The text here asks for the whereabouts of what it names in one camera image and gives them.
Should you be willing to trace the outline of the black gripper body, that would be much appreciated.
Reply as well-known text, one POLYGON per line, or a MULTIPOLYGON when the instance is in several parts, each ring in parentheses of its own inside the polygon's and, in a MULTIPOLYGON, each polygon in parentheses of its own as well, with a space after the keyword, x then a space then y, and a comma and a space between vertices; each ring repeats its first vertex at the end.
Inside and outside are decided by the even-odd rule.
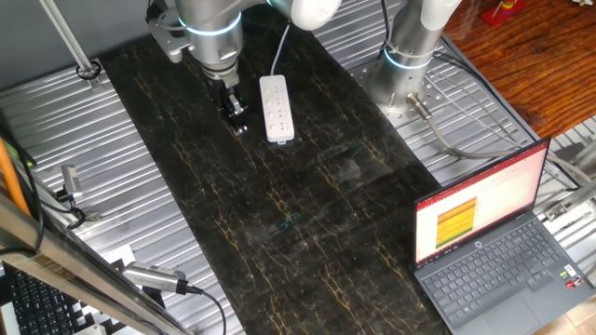
POLYGON ((218 108, 218 111, 225 115, 230 115, 227 109, 227 98, 230 94, 235 94, 242 102, 240 96, 240 83, 238 80, 231 82, 231 86, 228 87, 223 79, 209 78, 207 87, 210 98, 218 108))

